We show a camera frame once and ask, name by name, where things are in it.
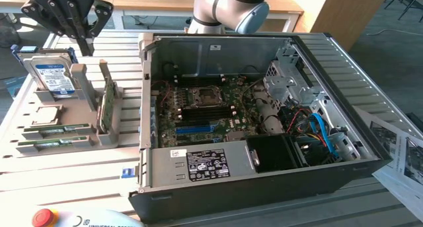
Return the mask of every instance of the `gray floor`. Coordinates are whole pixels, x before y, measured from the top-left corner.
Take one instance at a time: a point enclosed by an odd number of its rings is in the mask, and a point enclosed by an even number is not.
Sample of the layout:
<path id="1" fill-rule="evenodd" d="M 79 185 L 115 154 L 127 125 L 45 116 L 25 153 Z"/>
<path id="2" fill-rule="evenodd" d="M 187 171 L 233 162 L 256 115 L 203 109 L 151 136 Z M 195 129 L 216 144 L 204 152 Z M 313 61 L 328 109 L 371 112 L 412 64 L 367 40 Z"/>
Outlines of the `gray floor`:
<path id="1" fill-rule="evenodd" d="M 408 35 L 398 32 L 384 32 L 377 36 L 368 36 L 365 33 L 375 33 L 381 29 L 406 30 L 423 33 L 423 23 L 418 23 L 423 11 L 410 9 L 403 19 L 400 15 L 404 5 L 394 2 L 387 10 L 381 5 L 373 19 L 368 23 L 365 30 L 353 45 L 349 54 L 364 68 L 365 72 L 375 80 L 383 91 L 388 94 L 394 102 L 404 112 L 414 112 L 423 118 L 423 36 Z M 185 17 L 159 17 L 140 18 L 144 25 L 135 25 L 135 19 L 129 16 L 124 18 L 127 29 L 172 29 L 181 30 L 185 24 Z M 113 23 L 108 23 L 107 29 L 113 28 Z M 48 31 L 33 26 L 32 32 L 20 33 L 21 45 L 43 46 L 48 36 Z M 0 79 L 24 75 L 25 69 L 19 65 L 9 53 L 9 49 L 0 49 Z M 0 121 L 5 115 L 12 99 L 0 81 Z"/>

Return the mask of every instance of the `motherboard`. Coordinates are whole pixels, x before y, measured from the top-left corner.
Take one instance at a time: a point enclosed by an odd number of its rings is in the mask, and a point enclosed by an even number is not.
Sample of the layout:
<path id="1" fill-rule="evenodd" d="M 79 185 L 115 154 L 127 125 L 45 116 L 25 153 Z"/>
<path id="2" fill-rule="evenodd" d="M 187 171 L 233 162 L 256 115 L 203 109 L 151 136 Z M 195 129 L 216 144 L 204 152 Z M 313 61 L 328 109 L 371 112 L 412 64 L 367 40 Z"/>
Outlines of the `motherboard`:
<path id="1" fill-rule="evenodd" d="M 239 141 L 257 134 L 257 124 L 249 117 L 259 114 L 247 77 L 176 81 L 152 82 L 157 148 Z"/>

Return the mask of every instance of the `red emergency stop button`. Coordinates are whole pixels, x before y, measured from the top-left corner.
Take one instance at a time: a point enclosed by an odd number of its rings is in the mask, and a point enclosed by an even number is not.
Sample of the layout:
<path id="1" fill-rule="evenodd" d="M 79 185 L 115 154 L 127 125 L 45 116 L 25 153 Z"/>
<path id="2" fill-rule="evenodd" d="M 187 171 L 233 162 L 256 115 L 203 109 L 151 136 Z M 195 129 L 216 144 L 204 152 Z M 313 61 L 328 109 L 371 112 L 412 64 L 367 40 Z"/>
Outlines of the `red emergency stop button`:
<path id="1" fill-rule="evenodd" d="M 49 209 L 39 210 L 32 217 L 33 227 L 47 227 L 55 219 L 55 213 Z"/>

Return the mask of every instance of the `power supply label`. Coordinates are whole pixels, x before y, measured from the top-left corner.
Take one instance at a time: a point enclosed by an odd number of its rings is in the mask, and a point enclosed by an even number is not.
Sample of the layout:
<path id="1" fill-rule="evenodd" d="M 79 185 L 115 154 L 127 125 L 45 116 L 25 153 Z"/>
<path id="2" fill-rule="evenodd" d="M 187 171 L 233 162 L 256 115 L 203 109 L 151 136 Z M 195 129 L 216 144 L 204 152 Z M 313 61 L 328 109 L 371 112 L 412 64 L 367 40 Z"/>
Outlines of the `power supply label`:
<path id="1" fill-rule="evenodd" d="M 187 163 L 191 181 L 231 176 L 223 149 L 187 153 Z"/>

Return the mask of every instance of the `robotic arm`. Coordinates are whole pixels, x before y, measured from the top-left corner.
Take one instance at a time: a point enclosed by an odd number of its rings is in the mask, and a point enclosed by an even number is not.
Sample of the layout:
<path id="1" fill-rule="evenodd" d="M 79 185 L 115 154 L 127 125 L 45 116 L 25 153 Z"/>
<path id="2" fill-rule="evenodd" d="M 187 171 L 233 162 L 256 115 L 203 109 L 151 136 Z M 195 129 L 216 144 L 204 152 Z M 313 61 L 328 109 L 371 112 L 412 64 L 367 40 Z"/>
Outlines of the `robotic arm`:
<path id="1" fill-rule="evenodd" d="M 252 34 L 269 13 L 264 0 L 193 0 L 193 20 L 188 33 L 221 34 L 224 26 Z"/>
<path id="2" fill-rule="evenodd" d="M 91 7 L 97 16 L 88 24 Z M 92 56 L 93 38 L 99 35 L 113 11 L 113 5 L 103 0 L 29 0 L 21 12 L 59 36 L 76 40 L 83 56 Z"/>

